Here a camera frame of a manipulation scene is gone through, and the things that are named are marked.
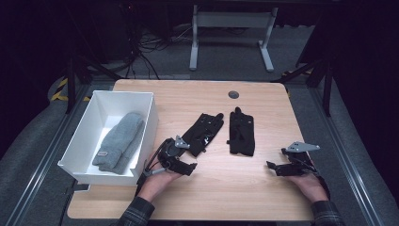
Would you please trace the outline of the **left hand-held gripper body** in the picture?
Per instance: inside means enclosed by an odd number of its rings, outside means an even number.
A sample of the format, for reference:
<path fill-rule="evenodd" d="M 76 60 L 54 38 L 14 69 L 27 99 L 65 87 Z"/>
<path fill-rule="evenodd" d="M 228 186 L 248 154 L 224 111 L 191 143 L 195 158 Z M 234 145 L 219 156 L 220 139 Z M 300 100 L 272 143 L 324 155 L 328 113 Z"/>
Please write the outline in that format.
<path fill-rule="evenodd" d="M 168 170 L 170 167 L 179 167 L 180 157 L 189 147 L 190 145 L 179 136 L 176 136 L 176 139 L 167 138 L 161 145 L 158 161 L 163 168 Z"/>

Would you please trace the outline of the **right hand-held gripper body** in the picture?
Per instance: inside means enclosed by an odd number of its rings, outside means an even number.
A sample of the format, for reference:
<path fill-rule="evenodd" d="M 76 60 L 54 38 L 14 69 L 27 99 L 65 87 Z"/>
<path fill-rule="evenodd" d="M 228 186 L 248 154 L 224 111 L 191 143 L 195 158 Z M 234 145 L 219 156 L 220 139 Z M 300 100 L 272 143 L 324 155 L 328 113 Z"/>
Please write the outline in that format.
<path fill-rule="evenodd" d="M 305 173 L 317 172 L 316 167 L 309 157 L 309 152 L 318 151 L 319 149 L 319 145 L 296 141 L 287 148 L 282 148 L 281 152 L 288 158 L 290 161 L 289 164 L 292 165 L 287 169 L 294 170 L 295 175 L 303 175 Z"/>

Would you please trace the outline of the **grey mitten with label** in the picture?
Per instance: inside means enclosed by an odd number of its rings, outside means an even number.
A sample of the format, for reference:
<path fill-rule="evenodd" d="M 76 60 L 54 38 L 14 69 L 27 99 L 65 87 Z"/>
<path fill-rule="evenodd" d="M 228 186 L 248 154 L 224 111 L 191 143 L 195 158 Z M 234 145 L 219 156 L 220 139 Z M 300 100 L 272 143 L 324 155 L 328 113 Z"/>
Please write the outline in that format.
<path fill-rule="evenodd" d="M 143 132 L 142 116 L 126 114 L 104 137 L 92 165 L 100 171 L 123 174 Z"/>

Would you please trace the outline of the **white storage box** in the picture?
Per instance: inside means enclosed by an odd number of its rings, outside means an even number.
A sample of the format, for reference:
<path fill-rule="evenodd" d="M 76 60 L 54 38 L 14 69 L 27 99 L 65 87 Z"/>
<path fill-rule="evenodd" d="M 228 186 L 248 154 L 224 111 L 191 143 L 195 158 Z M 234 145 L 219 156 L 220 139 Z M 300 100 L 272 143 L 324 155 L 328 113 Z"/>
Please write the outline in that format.
<path fill-rule="evenodd" d="M 122 174 L 92 164 L 106 134 L 128 113 L 141 115 L 143 135 Z M 151 92 L 95 90 L 58 165 L 81 184 L 134 186 L 155 140 L 158 113 Z"/>

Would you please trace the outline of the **person's right hand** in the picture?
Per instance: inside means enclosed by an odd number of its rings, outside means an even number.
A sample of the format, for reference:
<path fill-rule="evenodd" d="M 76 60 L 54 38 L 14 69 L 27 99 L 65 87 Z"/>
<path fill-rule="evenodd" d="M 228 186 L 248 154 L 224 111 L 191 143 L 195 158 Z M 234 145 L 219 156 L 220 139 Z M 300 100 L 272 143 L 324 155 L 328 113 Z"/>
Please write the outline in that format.
<path fill-rule="evenodd" d="M 310 203 L 328 201 L 327 192 L 314 174 L 286 176 L 286 179 L 293 182 Z"/>

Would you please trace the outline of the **person's left hand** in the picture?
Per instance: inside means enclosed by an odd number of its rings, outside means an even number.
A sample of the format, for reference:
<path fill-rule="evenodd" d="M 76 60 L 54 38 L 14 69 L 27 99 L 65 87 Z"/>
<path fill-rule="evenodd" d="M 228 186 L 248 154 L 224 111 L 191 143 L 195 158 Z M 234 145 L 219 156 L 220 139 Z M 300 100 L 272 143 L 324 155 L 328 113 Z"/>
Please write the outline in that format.
<path fill-rule="evenodd" d="M 137 196 L 147 202 L 153 202 L 168 185 L 180 177 L 182 177 L 181 174 L 169 170 L 154 174 L 144 182 Z"/>

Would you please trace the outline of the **black glove with glossy print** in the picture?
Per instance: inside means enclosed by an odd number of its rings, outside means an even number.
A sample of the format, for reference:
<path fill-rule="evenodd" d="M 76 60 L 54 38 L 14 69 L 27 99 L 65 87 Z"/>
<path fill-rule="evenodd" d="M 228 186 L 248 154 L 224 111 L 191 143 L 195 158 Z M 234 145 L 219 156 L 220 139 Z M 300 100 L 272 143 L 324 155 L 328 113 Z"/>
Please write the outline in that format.
<path fill-rule="evenodd" d="M 184 133 L 183 140 L 190 145 L 188 151 L 195 157 L 205 152 L 206 146 L 214 139 L 224 124 L 224 115 L 202 113 L 195 123 Z"/>

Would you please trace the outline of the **plain black glove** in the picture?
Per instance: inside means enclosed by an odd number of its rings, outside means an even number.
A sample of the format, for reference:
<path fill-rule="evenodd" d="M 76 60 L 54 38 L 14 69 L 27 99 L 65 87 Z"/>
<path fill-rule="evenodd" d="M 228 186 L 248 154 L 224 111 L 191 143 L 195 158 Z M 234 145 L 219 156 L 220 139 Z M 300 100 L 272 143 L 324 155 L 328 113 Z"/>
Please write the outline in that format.
<path fill-rule="evenodd" d="M 227 144 L 231 154 L 254 155 L 254 118 L 243 113 L 238 106 L 230 113 L 229 136 Z"/>

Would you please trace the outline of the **black metal stand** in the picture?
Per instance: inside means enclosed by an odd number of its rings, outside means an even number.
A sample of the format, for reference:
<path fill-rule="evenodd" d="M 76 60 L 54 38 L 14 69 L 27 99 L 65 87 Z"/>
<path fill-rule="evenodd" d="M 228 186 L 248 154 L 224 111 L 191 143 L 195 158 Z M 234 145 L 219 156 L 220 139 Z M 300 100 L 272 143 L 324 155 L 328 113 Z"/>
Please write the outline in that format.
<path fill-rule="evenodd" d="M 88 72 L 88 66 L 94 68 L 100 73 L 107 77 L 117 81 L 120 76 L 114 72 L 111 72 L 100 63 L 95 62 L 85 56 L 72 55 L 68 61 L 67 67 L 67 87 L 68 87 L 68 107 L 66 113 L 69 114 L 74 109 L 77 100 L 77 94 L 75 89 L 75 78 L 78 78 L 84 85 L 89 84 L 92 81 L 92 76 Z"/>
<path fill-rule="evenodd" d="M 272 83 L 284 84 L 301 74 L 305 74 L 307 71 L 310 71 L 310 75 L 306 80 L 306 86 L 308 88 L 317 88 L 321 81 L 324 81 L 322 107 L 325 114 L 329 117 L 333 75 L 331 64 L 328 60 L 318 59 L 294 70 L 293 72 L 285 72 L 281 78 L 272 80 Z"/>

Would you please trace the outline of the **yellow black floor tape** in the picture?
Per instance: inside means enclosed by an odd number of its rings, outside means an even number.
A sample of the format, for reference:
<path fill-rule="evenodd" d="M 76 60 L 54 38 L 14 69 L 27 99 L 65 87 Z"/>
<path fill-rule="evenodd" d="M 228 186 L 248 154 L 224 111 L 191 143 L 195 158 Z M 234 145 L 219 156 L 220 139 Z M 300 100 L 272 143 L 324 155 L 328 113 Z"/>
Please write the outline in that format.
<path fill-rule="evenodd" d="M 69 97 L 71 96 L 68 93 L 69 85 L 68 85 L 69 80 L 67 78 L 63 78 L 60 83 L 58 84 L 55 93 L 52 95 L 50 98 L 51 101 L 69 101 Z M 90 98 L 86 95 L 86 92 L 84 91 L 85 86 L 84 85 L 79 85 L 75 84 L 75 100 L 78 100 L 78 96 L 80 94 L 83 95 L 82 100 L 84 102 L 88 102 Z"/>

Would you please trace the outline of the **aluminium floor rail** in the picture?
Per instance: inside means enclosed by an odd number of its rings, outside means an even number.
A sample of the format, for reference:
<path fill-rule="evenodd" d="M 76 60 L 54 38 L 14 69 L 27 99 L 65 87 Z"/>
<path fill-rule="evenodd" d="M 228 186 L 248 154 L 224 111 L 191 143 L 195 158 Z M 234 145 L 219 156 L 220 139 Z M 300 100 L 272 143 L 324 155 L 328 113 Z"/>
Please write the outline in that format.
<path fill-rule="evenodd" d="M 371 200 L 371 196 L 363 183 L 363 180 L 359 174 L 353 161 L 349 158 L 346 153 L 346 149 L 343 145 L 343 141 L 339 135 L 339 132 L 331 119 L 323 108 L 322 97 L 317 89 L 309 89 L 311 98 L 316 104 L 317 112 L 320 115 L 328 133 L 332 139 L 335 147 L 335 153 L 343 168 L 343 172 L 346 179 L 352 189 L 352 192 L 359 204 L 360 210 L 365 217 L 368 226 L 385 226 L 380 215 L 377 213 L 376 208 Z"/>
<path fill-rule="evenodd" d="M 38 166 L 31 174 L 28 184 L 26 185 L 24 192 L 21 195 L 21 198 L 18 200 L 12 213 L 10 214 L 8 221 L 5 223 L 5 226 L 21 225 L 21 222 L 23 221 L 27 210 L 29 209 L 36 194 L 40 190 L 40 186 L 59 151 L 60 142 L 64 137 L 64 134 L 66 133 L 70 125 L 70 122 L 76 113 L 76 110 L 80 107 L 81 103 L 83 102 L 83 99 L 87 94 L 88 90 L 89 90 L 89 85 L 82 85 L 80 88 L 77 89 L 77 92 L 75 93 L 76 104 L 70 106 L 67 112 L 61 118 L 61 122 L 59 123 L 56 131 L 54 132 L 52 140 L 50 144 L 47 146 L 46 152 L 41 158 Z"/>

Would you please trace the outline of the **white metal desk frame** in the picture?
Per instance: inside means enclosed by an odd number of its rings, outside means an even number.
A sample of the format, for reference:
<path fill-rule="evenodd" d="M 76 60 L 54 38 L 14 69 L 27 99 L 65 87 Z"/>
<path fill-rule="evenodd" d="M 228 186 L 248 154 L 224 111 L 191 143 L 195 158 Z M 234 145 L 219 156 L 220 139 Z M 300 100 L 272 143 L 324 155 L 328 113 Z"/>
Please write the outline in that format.
<path fill-rule="evenodd" d="M 274 23 L 277 19 L 278 8 L 267 12 L 224 12 L 201 11 L 198 5 L 193 7 L 192 16 L 192 45 L 189 60 L 189 70 L 195 71 L 198 65 L 200 27 L 229 27 L 229 28 L 264 28 L 265 35 L 258 41 L 258 47 L 263 57 L 263 63 L 268 72 L 274 71 L 271 57 L 268 53 L 268 42 L 271 37 Z"/>

